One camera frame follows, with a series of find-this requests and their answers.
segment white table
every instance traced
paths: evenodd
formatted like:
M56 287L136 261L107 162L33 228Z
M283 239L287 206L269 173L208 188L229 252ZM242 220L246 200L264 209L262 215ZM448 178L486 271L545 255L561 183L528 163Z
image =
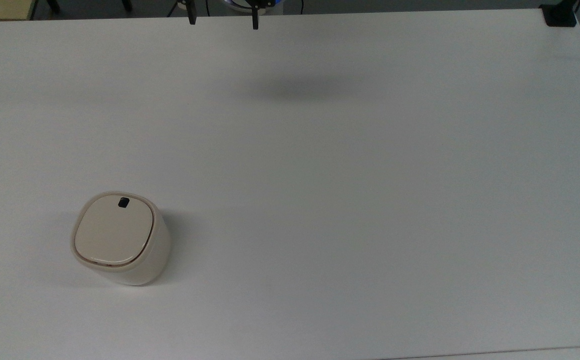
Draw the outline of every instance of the white table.
M152 285L70 253L108 190L166 214ZM538 9L0 23L0 359L574 346L580 27Z

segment cable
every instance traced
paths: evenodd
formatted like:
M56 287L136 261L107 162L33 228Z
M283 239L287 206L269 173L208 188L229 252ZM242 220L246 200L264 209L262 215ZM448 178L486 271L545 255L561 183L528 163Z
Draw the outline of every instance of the cable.
M178 1L174 2L174 6L172 6L172 9L170 10L170 12L168 13L168 18L171 16L171 14L174 12L174 9L176 9L176 4L178 4Z

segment floor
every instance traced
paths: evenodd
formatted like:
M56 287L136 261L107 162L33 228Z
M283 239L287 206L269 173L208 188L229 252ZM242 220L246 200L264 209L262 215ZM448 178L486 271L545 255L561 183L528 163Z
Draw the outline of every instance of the floor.
M125 11L121 0L57 0L60 14L52 14L46 0L37 0L32 20L112 19L112 18L164 18L175 0L132 0L134 9ZM223 0L197 0L199 16L236 16ZM478 9L536 9L540 4L554 4L558 0L285 0L284 14L299 14L303 4L304 14L340 14L358 12L404 12L431 10ZM173 17L186 17L178 7ZM580 9L576 14L580 22Z

